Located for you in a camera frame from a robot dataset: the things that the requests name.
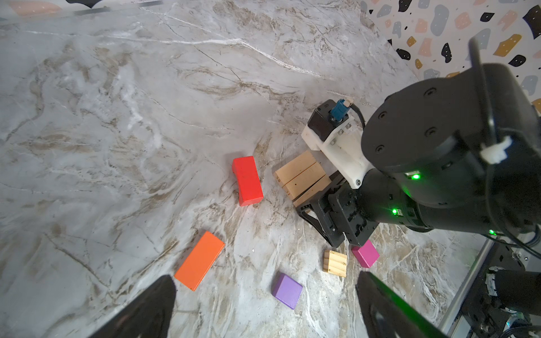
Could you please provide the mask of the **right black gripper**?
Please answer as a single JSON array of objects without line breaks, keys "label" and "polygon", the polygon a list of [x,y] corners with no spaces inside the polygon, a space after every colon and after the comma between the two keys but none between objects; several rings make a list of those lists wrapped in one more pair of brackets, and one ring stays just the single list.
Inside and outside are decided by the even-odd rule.
[{"label": "right black gripper", "polygon": [[339,172],[328,176],[331,184],[311,201],[299,205],[297,214],[308,222],[332,248],[347,241],[363,246],[377,227],[362,210],[361,195]]}]

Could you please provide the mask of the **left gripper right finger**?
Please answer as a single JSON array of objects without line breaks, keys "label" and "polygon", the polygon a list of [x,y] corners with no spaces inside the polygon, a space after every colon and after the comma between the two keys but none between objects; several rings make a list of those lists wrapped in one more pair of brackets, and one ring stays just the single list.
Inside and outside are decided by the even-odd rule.
[{"label": "left gripper right finger", "polygon": [[359,273],[356,293],[369,337],[444,337],[432,323],[368,271]]}]

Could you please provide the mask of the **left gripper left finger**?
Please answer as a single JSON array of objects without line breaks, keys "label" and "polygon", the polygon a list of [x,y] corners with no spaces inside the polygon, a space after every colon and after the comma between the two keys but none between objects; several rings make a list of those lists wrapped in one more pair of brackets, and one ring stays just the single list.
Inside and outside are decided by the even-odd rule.
[{"label": "left gripper left finger", "polygon": [[162,275],[92,337],[167,337],[176,300],[173,278]]}]

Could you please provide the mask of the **natural wood block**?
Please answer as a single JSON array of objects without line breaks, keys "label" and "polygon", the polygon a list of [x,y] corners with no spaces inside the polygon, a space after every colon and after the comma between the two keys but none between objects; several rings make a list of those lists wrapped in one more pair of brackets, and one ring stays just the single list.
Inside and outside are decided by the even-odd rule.
[{"label": "natural wood block", "polygon": [[295,200],[324,176],[325,170],[319,162],[315,162],[298,176],[289,181],[289,183],[285,184],[284,189],[288,197],[291,200]]},{"label": "natural wood block", "polygon": [[307,191],[302,193],[296,200],[294,200],[293,205],[295,207],[298,207],[299,205],[303,204],[304,202],[307,202],[316,193],[321,192],[326,187],[328,187],[329,184],[331,184],[331,179],[327,175],[323,176],[314,185],[312,185],[310,188],[308,188]]},{"label": "natural wood block", "polygon": [[306,150],[290,162],[286,163],[284,166],[277,169],[274,173],[274,177],[280,187],[283,187],[314,165],[315,162],[316,159],[314,158],[312,152],[310,150]]}]

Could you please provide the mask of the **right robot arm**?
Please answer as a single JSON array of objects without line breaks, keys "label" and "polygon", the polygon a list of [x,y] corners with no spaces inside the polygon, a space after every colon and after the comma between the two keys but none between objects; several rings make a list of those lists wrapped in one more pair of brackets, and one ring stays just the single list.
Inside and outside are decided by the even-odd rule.
[{"label": "right robot arm", "polygon": [[325,101],[304,139],[336,171],[296,210],[332,247],[362,246],[381,223],[481,235],[540,229],[540,117],[502,64],[412,84],[369,119]]}]

